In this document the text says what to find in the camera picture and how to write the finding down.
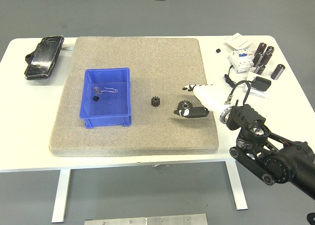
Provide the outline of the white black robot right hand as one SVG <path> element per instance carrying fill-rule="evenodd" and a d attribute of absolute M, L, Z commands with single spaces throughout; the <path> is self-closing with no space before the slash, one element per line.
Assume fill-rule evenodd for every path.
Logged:
<path fill-rule="evenodd" d="M 189 84 L 183 87 L 184 91 L 192 92 L 200 101 L 200 107 L 194 107 L 188 100 L 182 100 L 178 103 L 174 114 L 185 118 L 203 118 L 207 117 L 210 112 L 214 112 L 215 116 L 222 122 L 226 123 L 231 112 L 232 104 L 229 96 L 225 101 L 224 94 L 218 86 L 205 84 Z"/>

